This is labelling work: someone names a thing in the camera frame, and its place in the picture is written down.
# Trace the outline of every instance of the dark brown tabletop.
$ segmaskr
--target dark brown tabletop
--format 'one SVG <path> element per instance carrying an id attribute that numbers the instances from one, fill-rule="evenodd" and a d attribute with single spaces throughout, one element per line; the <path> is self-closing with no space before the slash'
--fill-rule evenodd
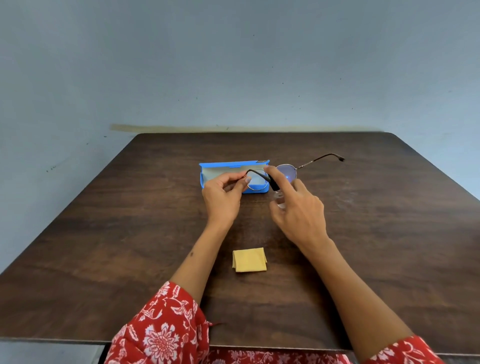
<path id="1" fill-rule="evenodd" d="M 345 259 L 436 352 L 480 354 L 480 202 L 389 133 L 138 135 L 0 276 L 0 338 L 109 342 L 204 228 L 198 163 L 329 152 L 345 162 L 299 178 Z M 223 323 L 211 344 L 349 349 L 321 280 L 271 221 L 270 193 L 242 197 L 218 254 L 201 303 Z M 268 270 L 235 273 L 232 250 L 257 247 Z"/>

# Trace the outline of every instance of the eyeglasses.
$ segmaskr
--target eyeglasses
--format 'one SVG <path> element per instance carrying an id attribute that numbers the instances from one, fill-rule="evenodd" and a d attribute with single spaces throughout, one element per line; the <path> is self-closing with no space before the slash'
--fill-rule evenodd
<path id="1" fill-rule="evenodd" d="M 292 183 L 293 180 L 296 179 L 296 177 L 297 177 L 297 170 L 299 170 L 300 168 L 303 168 L 305 166 L 308 166 L 310 163 L 313 163 L 313 162 L 315 162 L 319 159 L 322 159 L 324 157 L 327 157 L 327 156 L 335 156 L 341 162 L 343 162 L 345 160 L 345 158 L 339 156 L 338 154 L 328 153 L 328 154 L 325 154 L 324 156 L 321 156 L 321 157 L 318 157 L 314 160 L 311 160 L 308 163 L 302 164 L 300 167 L 297 167 L 297 168 L 295 168 L 291 164 L 280 164 L 279 166 L 277 166 L 277 169 L 285 175 L 285 177 L 287 178 L 287 180 L 290 183 Z M 279 187 L 278 187 L 277 183 L 273 180 L 272 176 L 270 176 L 264 170 L 260 170 L 260 169 L 258 169 L 258 170 L 248 170 L 247 171 L 247 176 L 249 176 L 252 179 L 248 184 L 248 188 L 250 188 L 253 191 L 261 191 L 268 184 L 270 184 L 272 186 L 272 189 L 274 191 L 279 190 Z"/>

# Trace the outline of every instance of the red floral dress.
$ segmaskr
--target red floral dress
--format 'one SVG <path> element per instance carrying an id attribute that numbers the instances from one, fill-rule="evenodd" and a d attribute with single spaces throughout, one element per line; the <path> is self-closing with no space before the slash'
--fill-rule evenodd
<path id="1" fill-rule="evenodd" d="M 210 323 L 193 298 L 167 282 L 112 340 L 107 364 L 350 364 L 343 354 L 209 350 Z M 365 364 L 442 364 L 418 336 L 396 342 Z"/>

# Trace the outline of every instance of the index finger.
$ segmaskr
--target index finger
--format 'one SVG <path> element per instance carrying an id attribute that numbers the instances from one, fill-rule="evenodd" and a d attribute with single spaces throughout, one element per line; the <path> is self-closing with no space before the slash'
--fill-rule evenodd
<path id="1" fill-rule="evenodd" d="M 272 178 L 275 180 L 275 182 L 278 184 L 278 186 L 282 190 L 285 197 L 288 197 L 289 195 L 296 193 L 293 186 L 290 184 L 290 182 L 288 182 L 287 178 L 285 177 L 285 174 L 280 172 L 276 167 L 265 166 L 264 171 L 272 176 Z"/>
<path id="2" fill-rule="evenodd" d="M 224 187 L 230 181 L 238 181 L 240 178 L 245 177 L 247 171 L 242 172 L 235 172 L 235 173 L 222 173 L 219 176 L 211 179 L 211 181 L 215 181 L 220 187 Z"/>

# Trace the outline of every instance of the left hand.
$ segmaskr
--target left hand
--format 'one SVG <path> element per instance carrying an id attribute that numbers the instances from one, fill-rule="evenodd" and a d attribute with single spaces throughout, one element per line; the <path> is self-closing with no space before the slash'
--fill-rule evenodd
<path id="1" fill-rule="evenodd" d="M 245 173 L 223 173 L 205 183 L 202 195 L 209 223 L 228 227 L 233 224 L 239 213 L 241 194 L 251 180 Z"/>

